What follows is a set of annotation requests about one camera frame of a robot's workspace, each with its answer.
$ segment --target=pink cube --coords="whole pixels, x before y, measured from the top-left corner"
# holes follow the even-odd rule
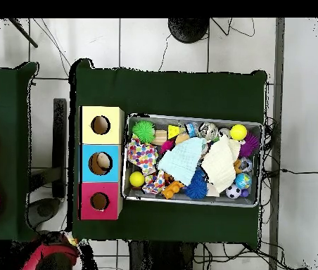
[[[116,220],[122,210],[119,182],[84,182],[79,185],[80,218]]]

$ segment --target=light blue cloth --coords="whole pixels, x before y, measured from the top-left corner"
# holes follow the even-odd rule
[[[196,171],[203,145],[204,138],[190,138],[176,145],[171,151],[167,151],[160,162],[158,169],[172,175],[174,180],[188,186]]]

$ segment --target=green tablecloth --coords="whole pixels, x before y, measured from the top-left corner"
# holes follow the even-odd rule
[[[258,207],[221,207],[125,200],[117,221],[77,219],[78,107],[118,106],[128,113],[147,113],[219,120],[263,122],[263,71],[231,73],[143,72],[92,69],[89,60],[70,70],[70,165],[74,166],[74,237],[90,239],[237,242],[257,246]]]
[[[0,240],[30,240],[25,221],[28,190],[29,81],[36,63],[0,68]]]

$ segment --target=metal tray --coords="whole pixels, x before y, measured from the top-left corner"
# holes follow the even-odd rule
[[[132,137],[132,128],[138,122],[142,120],[148,120],[154,124],[155,129],[167,130],[167,126],[186,124],[189,122],[197,122],[201,125],[203,122],[212,122],[219,129],[226,127],[231,128],[235,124],[242,124],[248,131],[257,136],[260,139],[260,147],[257,149],[249,159],[253,162],[253,170],[248,173],[252,177],[252,186],[248,189],[249,196],[246,198],[239,197],[237,199],[228,198],[225,192],[220,193],[219,197],[207,196],[202,200],[193,200],[186,196],[183,190],[176,193],[172,199],[167,200],[161,194],[153,195],[150,193],[144,193],[143,191],[132,190],[129,177],[132,172],[140,170],[139,167],[132,164],[127,160],[127,144]],[[187,117],[173,117],[173,116],[161,116],[161,115],[136,115],[131,114],[127,117],[127,125],[125,129],[125,146],[124,146],[124,163],[122,172],[122,195],[127,200],[145,200],[152,202],[164,202],[164,203],[182,203],[182,204],[194,204],[194,205],[221,205],[221,206],[233,206],[233,207],[254,207],[260,201],[260,180],[262,176],[262,159],[263,159],[263,144],[264,144],[264,127],[260,123],[256,122],[239,122],[231,120],[213,120],[203,118],[187,118]]]

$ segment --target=yellow ball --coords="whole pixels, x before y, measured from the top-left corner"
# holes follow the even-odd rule
[[[144,175],[139,171],[132,172],[129,181],[131,185],[135,187],[140,187],[144,184]]]
[[[230,130],[230,136],[232,139],[241,141],[246,137],[247,130],[244,125],[236,124]]]

